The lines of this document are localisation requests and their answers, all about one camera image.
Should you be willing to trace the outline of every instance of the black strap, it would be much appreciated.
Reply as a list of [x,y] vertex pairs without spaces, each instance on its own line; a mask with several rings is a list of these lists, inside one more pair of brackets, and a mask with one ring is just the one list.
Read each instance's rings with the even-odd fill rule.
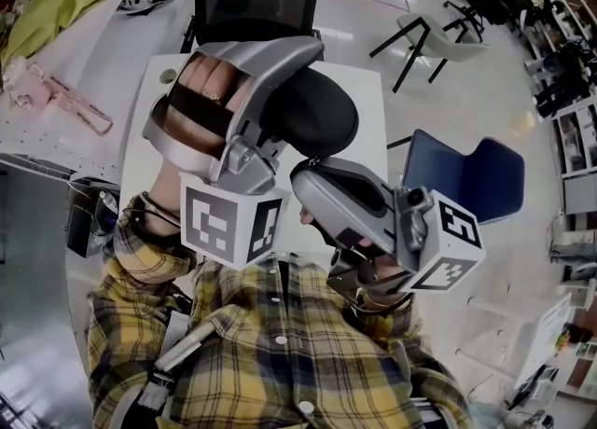
[[228,126],[234,116],[234,113],[226,107],[190,90],[179,82],[174,84],[170,93],[170,105],[196,124],[226,138]]

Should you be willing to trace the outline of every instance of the plaid shirt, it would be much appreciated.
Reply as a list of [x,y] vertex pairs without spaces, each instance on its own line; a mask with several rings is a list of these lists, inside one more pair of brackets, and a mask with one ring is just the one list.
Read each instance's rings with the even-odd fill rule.
[[[127,217],[105,252],[104,280],[90,295],[98,428],[108,427],[128,388],[147,381],[175,308],[169,285],[195,266],[186,249],[147,243]],[[275,256],[244,271],[201,268],[189,324],[211,321],[216,334],[182,363],[171,420],[159,418],[160,427],[421,428],[415,396],[472,427],[456,382],[419,336],[412,305],[357,317],[321,268],[295,256],[288,265],[287,307]],[[305,401],[310,414],[300,410]]]

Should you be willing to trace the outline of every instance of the yellow-green towel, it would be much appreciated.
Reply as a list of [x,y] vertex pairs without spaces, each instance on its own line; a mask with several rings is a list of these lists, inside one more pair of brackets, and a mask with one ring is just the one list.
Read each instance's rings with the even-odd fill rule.
[[104,0],[31,0],[15,23],[2,63],[12,56],[31,56],[54,39],[62,28]]

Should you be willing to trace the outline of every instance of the white cube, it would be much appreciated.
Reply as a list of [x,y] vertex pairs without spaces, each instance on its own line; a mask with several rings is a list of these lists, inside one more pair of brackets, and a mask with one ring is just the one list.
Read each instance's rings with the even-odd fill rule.
[[269,255],[290,192],[242,195],[181,173],[181,242],[236,270]]
[[435,205],[423,215],[427,239],[419,271],[401,291],[450,291],[485,259],[477,218],[435,190],[430,194]]

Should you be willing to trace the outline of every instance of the blue plastic chair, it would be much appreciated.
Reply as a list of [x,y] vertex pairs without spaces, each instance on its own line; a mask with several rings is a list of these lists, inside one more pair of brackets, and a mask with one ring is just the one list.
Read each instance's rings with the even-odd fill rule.
[[488,137],[465,156],[418,129],[411,138],[402,185],[437,190],[472,212],[480,224],[486,224],[521,209],[524,160]]

